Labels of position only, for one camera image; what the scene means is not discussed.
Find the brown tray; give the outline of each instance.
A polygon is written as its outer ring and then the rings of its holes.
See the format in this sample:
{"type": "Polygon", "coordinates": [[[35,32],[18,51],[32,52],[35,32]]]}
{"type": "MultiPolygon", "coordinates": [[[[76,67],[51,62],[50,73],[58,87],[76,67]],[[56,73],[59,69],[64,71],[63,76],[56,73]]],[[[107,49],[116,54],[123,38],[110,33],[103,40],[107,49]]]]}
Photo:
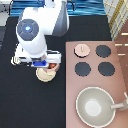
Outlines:
{"type": "MultiPolygon", "coordinates": [[[[80,91],[86,87],[100,87],[113,97],[115,103],[125,100],[126,87],[113,41],[80,41],[66,42],[66,128],[90,128],[81,121],[76,112],[76,98],[80,91]],[[86,44],[90,53],[85,58],[79,58],[74,54],[74,48],[78,44],[86,44]],[[98,45],[107,45],[111,49],[111,55],[106,58],[99,57],[95,50],[98,45]],[[87,62],[91,67],[88,76],[81,77],[75,73],[75,65],[78,62],[87,62]],[[112,76],[103,76],[98,71],[101,62],[110,62],[115,67],[112,76]]],[[[106,128],[128,128],[128,110],[117,111],[113,122],[106,128]]]]}

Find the white object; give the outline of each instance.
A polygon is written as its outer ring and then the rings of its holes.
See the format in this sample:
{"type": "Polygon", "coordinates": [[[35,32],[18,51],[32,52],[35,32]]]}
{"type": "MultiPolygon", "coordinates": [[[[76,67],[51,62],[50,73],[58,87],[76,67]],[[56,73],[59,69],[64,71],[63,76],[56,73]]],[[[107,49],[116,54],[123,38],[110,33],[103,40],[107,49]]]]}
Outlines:
{"type": "Polygon", "coordinates": [[[80,119],[93,128],[108,126],[115,117],[113,98],[99,87],[83,89],[76,99],[76,111],[80,119]]]}
{"type": "Polygon", "coordinates": [[[97,103],[96,100],[90,100],[85,105],[85,110],[90,116],[98,116],[101,112],[101,106],[97,103]]]}
{"type": "Polygon", "coordinates": [[[122,103],[111,105],[111,109],[119,109],[120,111],[127,110],[128,109],[128,95],[126,92],[124,92],[124,96],[126,100],[124,100],[122,103]]]}
{"type": "Polygon", "coordinates": [[[17,44],[15,57],[26,63],[33,62],[33,60],[46,61],[45,66],[32,64],[32,67],[43,68],[49,63],[61,63],[61,53],[47,50],[44,37],[44,35],[62,36],[69,28],[67,1],[54,0],[54,3],[54,8],[27,7],[19,16],[16,26],[19,44],[17,44]]]}

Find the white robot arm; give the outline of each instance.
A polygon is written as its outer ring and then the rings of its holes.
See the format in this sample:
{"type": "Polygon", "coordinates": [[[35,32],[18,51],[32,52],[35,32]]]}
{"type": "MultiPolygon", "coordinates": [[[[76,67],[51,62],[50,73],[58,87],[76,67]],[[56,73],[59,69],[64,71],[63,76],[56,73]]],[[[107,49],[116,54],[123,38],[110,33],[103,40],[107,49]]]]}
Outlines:
{"type": "Polygon", "coordinates": [[[61,63],[61,53],[47,50],[44,35],[62,36],[69,28],[66,0],[54,0],[55,8],[27,7],[19,16],[15,57],[32,67],[61,63]]]}

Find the black table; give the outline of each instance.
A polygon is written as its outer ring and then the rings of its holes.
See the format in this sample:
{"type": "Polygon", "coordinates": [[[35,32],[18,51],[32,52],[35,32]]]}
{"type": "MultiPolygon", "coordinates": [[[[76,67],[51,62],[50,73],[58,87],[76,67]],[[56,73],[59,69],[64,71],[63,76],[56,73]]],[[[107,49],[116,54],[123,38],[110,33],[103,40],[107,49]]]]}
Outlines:
{"type": "Polygon", "coordinates": [[[107,16],[70,17],[70,29],[62,37],[46,36],[49,50],[62,53],[56,77],[39,81],[36,68],[15,67],[11,57],[17,43],[18,17],[9,17],[0,50],[0,128],[66,128],[66,41],[110,41],[107,16]]]}

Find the black cable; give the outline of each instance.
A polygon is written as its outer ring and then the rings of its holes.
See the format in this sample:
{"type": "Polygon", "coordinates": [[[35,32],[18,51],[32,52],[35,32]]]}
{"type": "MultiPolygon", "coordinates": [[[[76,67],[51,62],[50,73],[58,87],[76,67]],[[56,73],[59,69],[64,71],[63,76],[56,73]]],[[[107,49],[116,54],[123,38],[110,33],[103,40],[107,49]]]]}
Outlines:
{"type": "Polygon", "coordinates": [[[13,0],[9,4],[9,16],[10,16],[10,10],[11,10],[11,4],[12,4],[12,2],[13,2],[13,0]]]}
{"type": "Polygon", "coordinates": [[[73,2],[72,1],[67,1],[67,3],[71,3],[72,4],[73,11],[75,11],[75,6],[74,6],[73,2]]]}

